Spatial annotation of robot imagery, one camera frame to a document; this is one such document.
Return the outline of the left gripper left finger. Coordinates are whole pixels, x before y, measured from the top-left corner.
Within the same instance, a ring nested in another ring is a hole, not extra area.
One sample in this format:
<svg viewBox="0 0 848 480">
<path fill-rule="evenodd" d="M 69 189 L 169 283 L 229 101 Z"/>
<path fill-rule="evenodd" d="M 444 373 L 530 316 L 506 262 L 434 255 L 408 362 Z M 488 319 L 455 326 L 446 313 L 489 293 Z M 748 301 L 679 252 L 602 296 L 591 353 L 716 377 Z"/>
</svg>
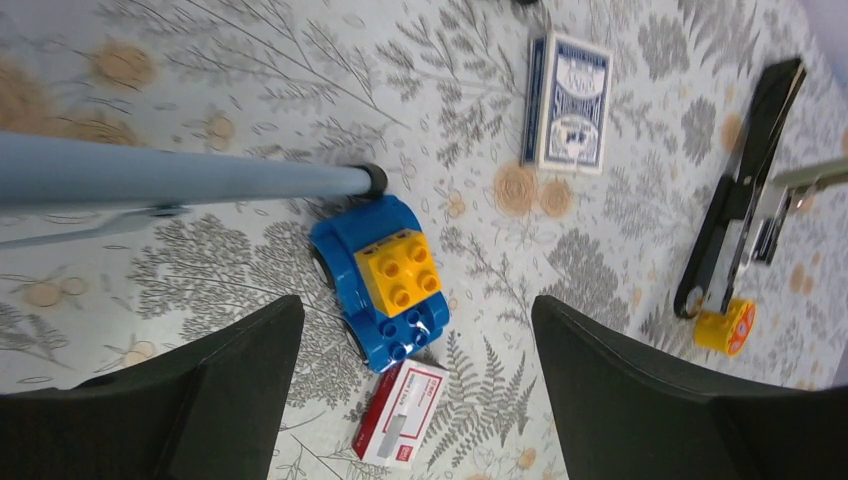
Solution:
<svg viewBox="0 0 848 480">
<path fill-rule="evenodd" d="M 263 479 L 305 313 L 281 297 L 232 325 L 71 389 L 1 399 L 5 479 Z"/>
</svg>

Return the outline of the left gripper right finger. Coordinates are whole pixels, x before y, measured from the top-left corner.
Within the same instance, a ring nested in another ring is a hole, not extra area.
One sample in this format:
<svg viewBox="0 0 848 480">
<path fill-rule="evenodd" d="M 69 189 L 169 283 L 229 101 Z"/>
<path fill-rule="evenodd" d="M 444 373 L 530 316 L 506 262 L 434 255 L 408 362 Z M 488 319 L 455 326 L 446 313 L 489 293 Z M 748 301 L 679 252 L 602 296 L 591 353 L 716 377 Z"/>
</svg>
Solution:
<svg viewBox="0 0 848 480">
<path fill-rule="evenodd" d="M 572 479 L 843 479 L 847 390 L 804 391 L 687 362 L 551 296 L 533 332 Z"/>
</svg>

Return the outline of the white beige stapler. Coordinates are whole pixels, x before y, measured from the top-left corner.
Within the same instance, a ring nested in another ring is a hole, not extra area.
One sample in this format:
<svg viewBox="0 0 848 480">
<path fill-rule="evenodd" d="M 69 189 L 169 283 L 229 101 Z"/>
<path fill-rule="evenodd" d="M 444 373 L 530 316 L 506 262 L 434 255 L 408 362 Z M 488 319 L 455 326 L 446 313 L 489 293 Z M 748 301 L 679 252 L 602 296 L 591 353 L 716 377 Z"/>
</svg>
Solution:
<svg viewBox="0 0 848 480">
<path fill-rule="evenodd" d="M 743 201 L 742 217 L 726 222 L 704 309 L 726 313 L 737 278 L 752 265 L 772 263 L 787 217 L 816 193 L 846 181 L 847 158 L 843 156 L 784 171 L 766 181 L 750 200 Z"/>
</svg>

